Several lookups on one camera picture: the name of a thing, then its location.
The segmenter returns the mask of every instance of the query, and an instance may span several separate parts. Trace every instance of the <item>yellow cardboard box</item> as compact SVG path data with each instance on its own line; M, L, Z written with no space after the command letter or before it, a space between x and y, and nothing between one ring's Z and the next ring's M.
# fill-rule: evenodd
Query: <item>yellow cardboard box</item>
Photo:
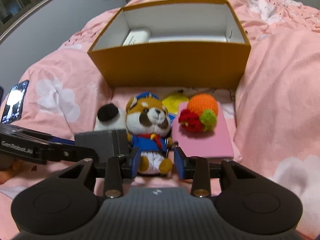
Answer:
M148 43L122 46L148 28ZM112 87L235 89L250 43L227 0L161 0L121 8L88 51Z

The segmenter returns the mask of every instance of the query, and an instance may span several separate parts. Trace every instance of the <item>orange knitted ball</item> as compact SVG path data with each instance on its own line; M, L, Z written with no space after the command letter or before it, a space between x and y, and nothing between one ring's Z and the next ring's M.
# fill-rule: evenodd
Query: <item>orange knitted ball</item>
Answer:
M187 108L199 116L202 115L204 110L210 109L218 116L218 103L213 96L208 94L195 95L188 102Z

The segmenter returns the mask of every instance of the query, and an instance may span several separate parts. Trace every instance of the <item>logo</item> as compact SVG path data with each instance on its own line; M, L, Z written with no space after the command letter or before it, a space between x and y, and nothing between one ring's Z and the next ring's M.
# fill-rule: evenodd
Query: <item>logo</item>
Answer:
M159 196L162 193L162 190L155 189L154 191L152 191L152 193Z
M5 141L1 141L1 145L4 147L8 147L8 148L20 151L20 152L33 154L33 151L31 149L26 149L25 147L20 147L20 146L13 144L13 143L7 143Z

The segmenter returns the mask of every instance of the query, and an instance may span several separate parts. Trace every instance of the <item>gray block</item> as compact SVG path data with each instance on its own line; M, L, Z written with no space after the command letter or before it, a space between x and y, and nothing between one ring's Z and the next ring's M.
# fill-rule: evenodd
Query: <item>gray block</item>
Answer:
M75 134L75 145L94 149L100 163L118 154L129 155L126 130L106 130Z

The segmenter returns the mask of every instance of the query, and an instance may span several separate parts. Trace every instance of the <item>pink blanket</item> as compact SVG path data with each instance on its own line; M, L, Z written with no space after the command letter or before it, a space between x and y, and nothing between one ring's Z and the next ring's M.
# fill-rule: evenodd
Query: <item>pink blanket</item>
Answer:
M243 165L300 197L304 212L298 230L314 239L320 234L320 145L316 132L320 107L319 10L290 0L229 2L252 43L246 72L236 92L237 129L231 118L229 132L231 136L235 132L234 142L243 156ZM26 71L21 80L29 79L30 85L22 119L16 125L72 139L75 132L93 129L101 105L113 100L123 106L130 94L123 89L112 91L86 53L116 12L117 9L107 11L92 19L60 49ZM30 171L32 165L26 164L23 173L0 189L6 189L4 193L13 197L21 186L28 187L67 165L49 163ZM135 184L185 185L176 176L171 180L138 178ZM212 182L212 193L219 193L216 181ZM18 232L10 215L11 201L0 193L2 240L11 239Z

